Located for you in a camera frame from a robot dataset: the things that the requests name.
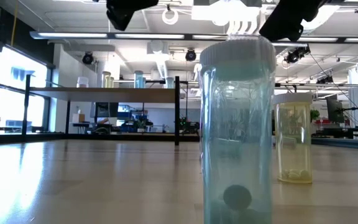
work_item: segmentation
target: ceiling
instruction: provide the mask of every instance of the ceiling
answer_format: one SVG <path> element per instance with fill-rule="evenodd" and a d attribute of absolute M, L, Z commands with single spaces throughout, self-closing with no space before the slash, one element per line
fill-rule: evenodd
<path fill-rule="evenodd" d="M 118 32 L 109 25 L 104 4 L 85 4 L 72 1 L 53 0 L 19 0 L 19 19 L 38 31 L 59 32 Z M 181 10 L 190 10 L 192 0 L 181 0 Z M 16 0 L 0 0 L 0 6 L 13 13 Z M 162 20 L 164 6 L 157 6 L 148 10 L 138 11 L 129 24 L 126 32 L 153 32 L 153 33 L 196 33 L 196 34 L 223 34 L 228 26 L 216 26 L 210 21 L 194 21 L 188 14 L 179 13 L 179 20 L 174 25 L 168 25 Z M 324 36 L 358 36 L 358 14 L 353 12 L 337 12 L 311 35 Z M 71 46 L 82 45 L 113 45 L 124 61 L 121 73 L 131 75 L 134 70 L 143 70 L 149 73 L 157 69 L 155 62 L 146 59 L 146 40 L 71 40 Z M 167 62 L 169 70 L 193 71 L 196 62 L 185 62 L 187 48 L 194 48 L 200 53 L 214 42 L 203 41 L 168 41 L 173 51 L 171 60 Z M 312 55 L 322 69 L 333 69 L 335 82 L 347 81 L 347 69 L 358 62 L 358 45 L 349 44 L 311 44 Z M 69 52 L 81 59 L 84 52 L 72 50 Z M 95 56 L 99 60 L 106 60 L 108 52 L 97 52 Z M 282 58 L 277 62 L 277 81 L 307 82 L 310 76 L 321 73 L 321 68 L 312 57 L 302 59 L 296 65 L 287 68 L 282 63 Z"/>

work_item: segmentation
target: monitor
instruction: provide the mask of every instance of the monitor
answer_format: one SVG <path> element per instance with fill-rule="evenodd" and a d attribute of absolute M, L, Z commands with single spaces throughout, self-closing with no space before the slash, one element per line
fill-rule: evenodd
<path fill-rule="evenodd" d="M 342 103 L 338 100 L 327 98 L 328 119 L 333 123 L 345 123 L 342 111 Z"/>
<path fill-rule="evenodd" d="M 92 103 L 91 105 L 91 118 L 95 117 L 95 105 L 98 108 L 98 118 L 117 118 L 118 103 Z"/>

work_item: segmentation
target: yellow plastic jar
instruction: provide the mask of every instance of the yellow plastic jar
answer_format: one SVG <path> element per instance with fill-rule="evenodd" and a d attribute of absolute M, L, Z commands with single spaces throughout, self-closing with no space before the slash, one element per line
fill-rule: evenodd
<path fill-rule="evenodd" d="M 275 135 L 278 179 L 296 184 L 312 183 L 309 93 L 275 95 Z"/>

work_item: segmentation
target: box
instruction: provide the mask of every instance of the box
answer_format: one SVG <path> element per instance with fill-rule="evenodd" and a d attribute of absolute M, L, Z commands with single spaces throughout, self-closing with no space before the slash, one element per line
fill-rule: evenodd
<path fill-rule="evenodd" d="M 85 114 L 73 114 L 73 123 L 85 122 Z"/>

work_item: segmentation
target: shelf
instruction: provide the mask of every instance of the shelf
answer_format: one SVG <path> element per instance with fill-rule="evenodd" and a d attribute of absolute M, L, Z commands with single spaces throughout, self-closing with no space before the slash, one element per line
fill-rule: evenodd
<path fill-rule="evenodd" d="M 175 89 L 159 88 L 30 88 L 31 93 L 65 101 L 110 103 L 174 103 Z"/>

